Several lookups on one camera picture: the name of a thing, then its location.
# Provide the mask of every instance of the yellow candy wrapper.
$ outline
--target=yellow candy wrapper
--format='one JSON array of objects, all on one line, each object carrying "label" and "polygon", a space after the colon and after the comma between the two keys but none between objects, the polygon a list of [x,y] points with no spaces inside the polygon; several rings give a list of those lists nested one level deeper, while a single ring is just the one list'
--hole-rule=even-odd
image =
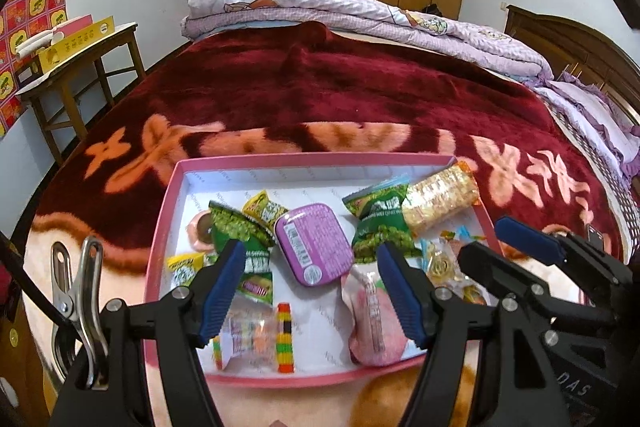
[{"label": "yellow candy wrapper", "polygon": [[183,253],[168,258],[166,269],[172,274],[171,288],[190,285],[203,266],[203,253]]},{"label": "yellow candy wrapper", "polygon": [[471,169],[457,162],[444,171],[409,185],[402,215],[415,237],[460,210],[480,203],[480,192]]},{"label": "yellow candy wrapper", "polygon": [[288,208],[269,199],[266,190],[258,192],[242,207],[242,213],[258,220],[270,230],[273,230],[278,218],[287,212]]}]

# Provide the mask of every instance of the wooden headboard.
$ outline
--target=wooden headboard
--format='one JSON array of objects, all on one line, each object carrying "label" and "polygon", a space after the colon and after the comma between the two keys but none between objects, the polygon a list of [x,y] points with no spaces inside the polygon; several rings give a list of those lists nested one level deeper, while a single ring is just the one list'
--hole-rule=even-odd
[{"label": "wooden headboard", "polygon": [[505,33],[543,55],[556,76],[567,69],[598,86],[640,124],[640,68],[611,39],[571,19],[507,8]]}]

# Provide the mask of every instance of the wooden table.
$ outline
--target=wooden table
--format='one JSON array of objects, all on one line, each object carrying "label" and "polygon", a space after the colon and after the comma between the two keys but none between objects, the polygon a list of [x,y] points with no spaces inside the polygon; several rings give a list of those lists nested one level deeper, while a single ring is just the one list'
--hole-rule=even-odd
[{"label": "wooden table", "polygon": [[[79,51],[77,54],[72,55],[67,60],[60,62],[59,65],[51,71],[43,74],[40,78],[34,80],[31,84],[28,84],[16,93],[21,102],[33,107],[33,112],[36,115],[40,129],[42,129],[44,139],[58,165],[63,164],[63,159],[53,139],[52,131],[73,127],[80,140],[83,140],[87,134],[80,110],[78,109],[78,100],[80,97],[87,92],[88,89],[99,83],[107,103],[113,107],[115,102],[113,101],[113,95],[109,87],[109,76],[135,71],[140,80],[145,77],[145,68],[142,65],[142,59],[140,58],[140,51],[135,36],[137,27],[138,24],[135,22],[116,26],[112,34],[105,36]],[[102,63],[102,56],[124,44],[129,47],[129,54],[133,66],[106,72],[104,70],[104,64]],[[95,66],[95,71],[98,75],[97,78],[84,86],[79,92],[75,94],[72,93],[69,86],[70,81],[78,75],[79,71],[91,64]],[[40,97],[50,90],[55,90],[60,94],[63,107],[47,119],[42,108]],[[54,123],[64,112],[66,112],[69,119]]]}]

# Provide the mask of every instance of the pink snack package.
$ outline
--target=pink snack package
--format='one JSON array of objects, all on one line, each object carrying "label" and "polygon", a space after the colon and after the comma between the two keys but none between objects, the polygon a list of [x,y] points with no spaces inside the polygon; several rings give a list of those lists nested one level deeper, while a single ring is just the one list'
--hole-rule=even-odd
[{"label": "pink snack package", "polygon": [[353,264],[351,245],[324,203],[290,210],[276,221],[274,231],[294,276],[305,286],[330,283]]},{"label": "pink snack package", "polygon": [[349,349],[363,365],[399,362],[408,342],[376,263],[357,264],[342,277],[342,300],[353,315]]}]

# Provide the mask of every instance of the silver bolt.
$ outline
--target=silver bolt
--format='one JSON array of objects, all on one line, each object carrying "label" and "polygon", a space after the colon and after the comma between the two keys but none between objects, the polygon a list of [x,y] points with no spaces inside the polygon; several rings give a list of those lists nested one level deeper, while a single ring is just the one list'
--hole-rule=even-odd
[{"label": "silver bolt", "polygon": [[502,307],[508,312],[514,312],[518,309],[518,303],[511,297],[507,297],[506,299],[502,299]]},{"label": "silver bolt", "polygon": [[451,293],[451,290],[449,288],[439,286],[436,288],[435,295],[436,299],[440,301],[448,301],[452,297],[453,293]]},{"label": "silver bolt", "polygon": [[111,299],[107,302],[107,310],[110,312],[116,312],[122,308],[122,301],[120,299]]},{"label": "silver bolt", "polygon": [[554,330],[545,331],[545,344],[549,347],[553,347],[558,343],[559,337]]},{"label": "silver bolt", "polygon": [[184,299],[189,295],[189,289],[187,286],[178,286],[177,288],[174,288],[171,295],[174,299]]}]

